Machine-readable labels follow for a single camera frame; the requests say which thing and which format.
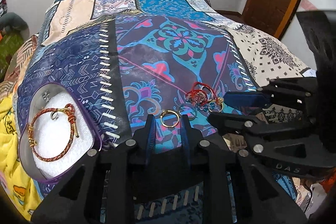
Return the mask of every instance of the red braided bracelet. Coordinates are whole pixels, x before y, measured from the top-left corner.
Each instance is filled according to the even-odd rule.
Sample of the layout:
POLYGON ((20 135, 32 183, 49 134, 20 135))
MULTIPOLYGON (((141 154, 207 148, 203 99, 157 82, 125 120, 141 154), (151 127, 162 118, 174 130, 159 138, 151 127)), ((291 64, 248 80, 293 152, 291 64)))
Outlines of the red braided bracelet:
POLYGON ((50 161, 55 161, 55 160, 59 160, 60 158, 62 158, 69 151, 72 145, 72 142, 74 140, 74 135, 77 138, 79 137, 77 133, 77 128, 76 128, 75 109, 72 104, 67 104, 65 108, 45 108, 41 110, 39 113, 37 113, 35 117, 33 118, 33 120, 31 121, 31 124, 28 125, 28 141, 29 141, 30 147, 33 153, 36 155, 36 157, 42 161, 50 162, 50 161), (37 145, 37 141, 34 140, 34 123, 36 122, 38 117, 40 117, 42 114, 45 114, 47 112, 51 112, 51 116, 53 116, 56 112, 63 112, 64 114, 68 116, 68 121, 70 123, 70 139, 68 141, 67 146, 59 155, 57 155, 56 157, 52 157, 52 158, 41 157, 34 148, 37 145))

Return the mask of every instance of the black fabric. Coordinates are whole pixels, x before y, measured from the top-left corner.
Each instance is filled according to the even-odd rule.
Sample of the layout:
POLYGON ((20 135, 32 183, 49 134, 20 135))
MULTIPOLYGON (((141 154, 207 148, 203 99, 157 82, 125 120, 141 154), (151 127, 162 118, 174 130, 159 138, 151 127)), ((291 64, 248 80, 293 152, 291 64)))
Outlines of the black fabric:
POLYGON ((128 139, 132 138, 132 131, 128 120, 128 114, 125 107, 125 99, 123 93, 123 87, 121 82, 120 70, 119 70, 119 57, 117 51, 117 40, 116 40, 116 21, 112 20, 108 26, 106 38, 109 42, 107 49, 109 51, 108 57, 110 60, 108 63, 110 69, 108 75, 111 77, 110 83, 112 86, 109 87, 112 90, 110 98, 113 99, 112 105, 115 107, 113 110, 113 115, 116 116, 115 124, 118 126, 117 134, 120 135, 120 138, 116 141, 117 144, 120 144, 128 139))

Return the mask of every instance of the gold ring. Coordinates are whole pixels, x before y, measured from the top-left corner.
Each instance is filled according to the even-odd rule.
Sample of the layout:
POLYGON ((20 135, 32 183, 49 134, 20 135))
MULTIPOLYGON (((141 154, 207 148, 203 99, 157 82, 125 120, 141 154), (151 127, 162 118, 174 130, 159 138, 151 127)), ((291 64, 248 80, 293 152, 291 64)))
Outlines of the gold ring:
POLYGON ((160 120, 161 120, 161 123, 164 127, 172 128, 172 127, 176 127, 178 125, 178 123, 180 122, 180 117, 179 117, 179 114, 177 112, 175 112, 174 110, 164 110, 160 115, 160 120), (173 114, 177 117, 177 122, 174 123, 172 126, 168 126, 163 122, 163 117, 166 116, 169 113, 173 114))
MULTIPOLYGON (((221 99, 221 98, 218 98, 218 100, 220 101, 220 104, 221 104, 221 109, 220 109, 220 111, 218 111, 218 112, 222 112, 223 111, 223 108, 224 108, 224 103, 223 103, 223 99, 221 99)), ((213 102, 215 102, 217 105, 219 105, 218 103, 217 103, 217 101, 216 100, 212 100, 209 104, 211 104, 211 103, 213 103, 213 102)))

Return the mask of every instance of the beige patterned fabric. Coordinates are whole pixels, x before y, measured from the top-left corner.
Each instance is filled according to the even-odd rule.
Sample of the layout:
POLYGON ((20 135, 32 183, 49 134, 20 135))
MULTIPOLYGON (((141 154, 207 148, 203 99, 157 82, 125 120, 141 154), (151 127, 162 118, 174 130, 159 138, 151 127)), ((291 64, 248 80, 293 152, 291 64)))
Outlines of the beige patterned fabric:
POLYGON ((229 149, 234 153, 237 153, 240 149, 244 149, 247 147, 245 139, 241 135, 227 133, 223 136, 223 139, 229 149))
POLYGON ((19 79, 19 75, 21 74, 23 77, 26 65, 36 50, 37 36, 37 34, 31 36, 13 55, 5 75, 5 80, 0 83, 0 100, 16 90, 16 82, 19 79))
POLYGON ((68 35, 68 32, 91 19, 95 0, 62 0, 50 23, 50 35, 42 43, 48 46, 68 35))
POLYGON ((259 86, 273 78, 302 77, 307 66, 271 35, 254 29, 252 34, 226 29, 245 60, 251 76, 259 86))

